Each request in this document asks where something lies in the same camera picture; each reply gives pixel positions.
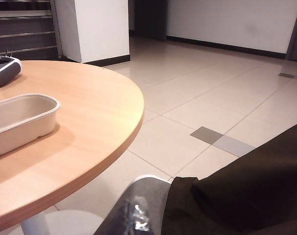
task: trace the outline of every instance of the plastic bag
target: plastic bag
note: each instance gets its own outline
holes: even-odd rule
[[[106,235],[154,235],[150,228],[148,204],[144,197],[134,197],[120,208]]]

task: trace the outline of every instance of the gray floor tile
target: gray floor tile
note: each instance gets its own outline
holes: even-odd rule
[[[228,136],[222,136],[219,140],[213,143],[213,145],[228,153],[236,155],[237,157],[242,157],[243,155],[255,149],[251,145],[240,142]]]
[[[221,133],[212,131],[212,130],[202,126],[199,129],[197,129],[195,132],[190,134],[190,136],[193,136],[193,137],[195,137],[201,141],[204,141],[206,143],[213,144],[223,135]]]

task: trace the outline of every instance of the doorway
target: doorway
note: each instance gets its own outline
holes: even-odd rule
[[[128,0],[128,6],[134,35],[166,40],[168,0]]]

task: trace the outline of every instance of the tiled floor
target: tiled floor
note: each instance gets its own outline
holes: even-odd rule
[[[107,68],[143,91],[142,129],[105,172],[57,203],[59,210],[105,217],[137,176],[201,179],[238,159],[190,136],[202,126],[258,147],[297,124],[297,62],[137,37],[130,53],[130,62]]]

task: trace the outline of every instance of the white table base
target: white table base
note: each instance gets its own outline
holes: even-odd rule
[[[86,211],[41,212],[21,222],[9,235],[93,235],[102,221]]]

